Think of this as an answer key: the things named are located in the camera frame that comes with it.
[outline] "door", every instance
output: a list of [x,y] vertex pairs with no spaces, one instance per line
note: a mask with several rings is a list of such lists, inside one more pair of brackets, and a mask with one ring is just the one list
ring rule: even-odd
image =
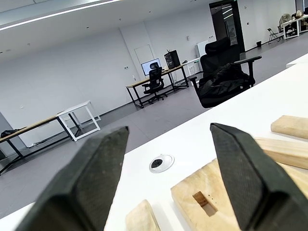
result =
[[137,55],[140,65],[155,59],[149,44],[143,47],[136,48],[135,53]]
[[231,45],[238,44],[241,52],[244,52],[244,39],[237,1],[223,0],[211,3],[209,6],[217,40],[229,37]]

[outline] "ceiling light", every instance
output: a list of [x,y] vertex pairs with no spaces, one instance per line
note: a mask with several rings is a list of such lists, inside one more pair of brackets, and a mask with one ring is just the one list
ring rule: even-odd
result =
[[233,14],[230,14],[229,16],[225,17],[223,20],[225,20],[225,19],[227,19],[227,18],[231,17],[232,15],[233,15]]
[[13,25],[2,27],[2,28],[0,28],[0,31],[5,30],[5,29],[9,29],[9,28],[12,28],[12,27],[16,27],[16,26],[21,26],[21,25],[24,25],[24,24],[27,24],[27,23],[32,23],[32,22],[42,20],[42,19],[45,19],[45,18],[51,18],[51,17],[58,16],[58,15],[61,15],[61,14],[79,11],[79,10],[83,10],[83,9],[91,8],[91,7],[95,7],[95,6],[105,5],[105,4],[108,4],[108,3],[111,3],[111,2],[116,2],[116,1],[121,1],[121,0],[109,0],[109,1],[104,1],[104,2],[100,2],[100,3],[92,4],[92,5],[73,8],[73,9],[70,9],[70,10],[67,10],[67,11],[49,14],[49,15],[42,16],[42,17],[39,17],[39,18],[30,19],[30,20],[27,20],[27,21],[24,21],[24,22],[21,22],[21,23],[16,23],[16,24],[13,24]]
[[229,7],[232,7],[232,6],[226,6],[226,7],[222,7],[222,9],[226,9],[226,8],[229,8]]
[[[229,12],[229,11],[231,11],[232,9],[230,9],[230,10],[227,10],[226,12]],[[222,14],[225,14],[226,12],[224,12],[224,13],[222,13]]]

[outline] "whiteboard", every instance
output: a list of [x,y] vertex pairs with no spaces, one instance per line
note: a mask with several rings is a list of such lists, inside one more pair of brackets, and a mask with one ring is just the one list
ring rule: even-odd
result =
[[196,52],[198,57],[202,57],[206,54],[205,52],[205,45],[208,44],[208,40],[205,40],[203,42],[199,42],[196,45]]

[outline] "wooden block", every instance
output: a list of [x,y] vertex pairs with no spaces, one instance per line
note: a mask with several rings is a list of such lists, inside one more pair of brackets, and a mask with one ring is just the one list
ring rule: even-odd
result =
[[[281,164],[308,198],[308,172]],[[172,187],[173,200],[193,231],[239,231],[217,159]]]
[[127,231],[160,231],[152,207],[147,200],[134,208],[126,219]]
[[301,172],[295,169],[294,167],[279,164],[283,169],[288,173],[288,175],[292,178],[298,188],[302,191],[305,197],[308,199],[308,172]]
[[270,128],[273,132],[308,139],[308,118],[283,115]]
[[308,143],[255,138],[263,151],[274,161],[308,169]]

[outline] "black jacket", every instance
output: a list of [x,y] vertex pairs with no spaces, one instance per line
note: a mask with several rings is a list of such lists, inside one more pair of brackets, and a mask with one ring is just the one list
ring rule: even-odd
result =
[[214,107],[253,84],[255,80],[240,65],[227,64],[199,81],[198,95],[203,107]]

